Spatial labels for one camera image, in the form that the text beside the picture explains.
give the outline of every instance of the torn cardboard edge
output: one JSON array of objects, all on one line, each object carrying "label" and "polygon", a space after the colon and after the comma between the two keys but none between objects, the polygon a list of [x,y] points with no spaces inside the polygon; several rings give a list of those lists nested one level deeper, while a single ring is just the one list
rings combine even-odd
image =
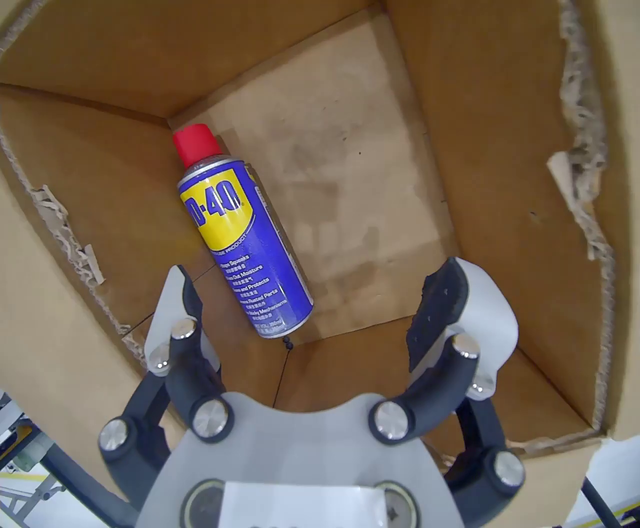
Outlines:
[{"label": "torn cardboard edge", "polygon": [[[14,23],[8,28],[0,40],[0,58],[3,53],[16,41],[24,28],[38,14],[49,0],[33,0]],[[602,424],[604,406],[609,377],[609,365],[612,353],[612,328],[614,306],[614,259],[613,250],[598,226],[593,214],[591,203],[598,195],[600,172],[606,165],[607,148],[605,144],[605,129],[600,97],[595,86],[588,47],[584,30],[579,22],[579,14],[573,0],[559,0],[561,7],[560,33],[567,41],[566,61],[560,95],[564,105],[567,121],[576,129],[574,147],[566,153],[569,170],[561,171],[555,176],[567,206],[574,214],[576,222],[583,229],[589,244],[589,258],[598,258],[602,270],[602,303],[603,327],[601,334],[600,365],[596,376],[596,405],[592,418],[594,429],[580,433],[573,433],[561,438],[538,438],[528,442],[510,442],[510,446],[523,449],[526,453],[534,453],[543,449],[562,449],[574,442],[582,441],[597,435]],[[99,276],[92,269],[92,257],[87,255],[68,224],[68,213],[59,203],[51,190],[46,186],[34,189],[20,167],[4,132],[0,129],[0,145],[4,150],[11,166],[25,190],[33,199],[41,218],[47,228],[58,240],[61,249],[67,255],[76,273],[89,289],[96,302],[109,317],[116,331],[122,337],[122,342],[143,365],[145,365],[142,347],[131,335],[131,327],[120,324],[109,307],[96,292]],[[448,455],[439,454],[444,463]]]},{"label": "torn cardboard edge", "polygon": [[[589,428],[579,433],[571,433],[559,438],[541,437],[534,438],[527,442],[514,442],[507,439],[506,447],[507,449],[517,452],[518,455],[533,457],[539,456],[545,451],[549,453],[569,451],[593,442],[601,442],[602,438],[603,436],[599,431]],[[431,444],[428,438],[422,438],[422,443],[429,449],[429,453],[431,453],[431,456],[442,472],[446,472],[456,461],[455,456],[438,450]]]},{"label": "torn cardboard edge", "polygon": [[[23,9],[14,22],[6,30],[6,33],[0,39],[0,59],[4,52],[13,44],[27,25],[38,15],[40,10],[47,4],[49,0],[33,0]],[[145,355],[143,348],[131,337],[131,326],[121,324],[115,317],[111,309],[106,305],[104,300],[97,294],[96,286],[104,282],[104,276],[100,271],[97,258],[91,244],[84,249],[80,245],[76,236],[68,223],[68,212],[51,190],[44,185],[42,189],[34,189],[24,170],[18,163],[18,160],[11,150],[11,146],[7,140],[2,128],[0,128],[0,146],[4,154],[7,156],[16,176],[20,183],[24,186],[26,192],[31,196],[38,213],[47,228],[58,241],[63,253],[67,256],[67,260],[74,267],[80,280],[85,284],[98,306],[107,315],[111,324],[114,326],[118,335],[123,336],[122,342],[134,357],[146,368]]]},{"label": "torn cardboard edge", "polygon": [[575,0],[558,0],[560,36],[566,42],[560,99],[566,121],[573,128],[573,148],[556,152],[547,162],[554,180],[582,229],[589,260],[600,262],[602,328],[591,425],[600,429],[607,402],[613,354],[615,318],[615,258],[600,229],[593,200],[600,194],[600,176],[607,166],[607,134],[600,92],[591,66],[591,54]]}]

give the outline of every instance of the wd-40 can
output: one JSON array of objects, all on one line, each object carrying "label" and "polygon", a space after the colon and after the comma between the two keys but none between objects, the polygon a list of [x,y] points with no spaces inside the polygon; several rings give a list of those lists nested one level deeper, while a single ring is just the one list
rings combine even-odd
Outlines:
[{"label": "wd-40 can", "polygon": [[249,320],[263,337],[293,332],[314,302],[244,161],[223,155],[204,124],[173,142],[187,167],[180,197]]}]

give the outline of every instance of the blue can label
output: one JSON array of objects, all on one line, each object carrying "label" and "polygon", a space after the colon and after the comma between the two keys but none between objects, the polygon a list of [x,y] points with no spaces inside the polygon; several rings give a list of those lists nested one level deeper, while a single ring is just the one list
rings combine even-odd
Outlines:
[{"label": "blue can label", "polygon": [[179,193],[257,332],[281,337],[301,326],[313,300],[244,163],[205,168]]}]

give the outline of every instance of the yellow label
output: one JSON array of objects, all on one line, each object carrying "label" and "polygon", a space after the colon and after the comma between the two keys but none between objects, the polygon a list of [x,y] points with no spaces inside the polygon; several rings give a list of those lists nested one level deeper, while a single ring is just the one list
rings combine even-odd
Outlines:
[{"label": "yellow label", "polygon": [[212,251],[236,242],[253,218],[253,207],[233,169],[211,175],[180,197]]}]

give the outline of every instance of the silver cap screw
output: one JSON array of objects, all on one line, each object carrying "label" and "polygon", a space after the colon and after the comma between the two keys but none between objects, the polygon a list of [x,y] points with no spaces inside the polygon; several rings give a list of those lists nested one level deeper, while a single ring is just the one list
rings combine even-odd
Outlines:
[{"label": "silver cap screw", "polygon": [[493,394],[494,390],[495,383],[493,380],[489,376],[477,372],[471,383],[471,391],[475,392],[478,396],[485,396],[487,394]]},{"label": "silver cap screw", "polygon": [[480,355],[480,345],[467,333],[458,333],[453,336],[452,345],[464,358],[477,359]]},{"label": "silver cap screw", "polygon": [[409,432],[409,418],[404,409],[393,401],[378,405],[373,420],[378,432],[389,440],[402,440]]},{"label": "silver cap screw", "polygon": [[517,488],[524,482],[524,464],[510,451],[501,451],[495,456],[493,470],[506,486]]},{"label": "silver cap screw", "polygon": [[169,367],[169,343],[162,343],[153,349],[147,360],[151,372],[164,372]]},{"label": "silver cap screw", "polygon": [[127,423],[120,418],[114,418],[100,431],[98,443],[103,451],[115,451],[127,441],[128,436]]},{"label": "silver cap screw", "polygon": [[196,322],[193,319],[181,319],[171,327],[171,337],[174,339],[187,339],[196,331]]},{"label": "silver cap screw", "polygon": [[227,407],[219,399],[210,399],[200,405],[193,417],[193,430],[202,438],[219,435],[227,425]]}]

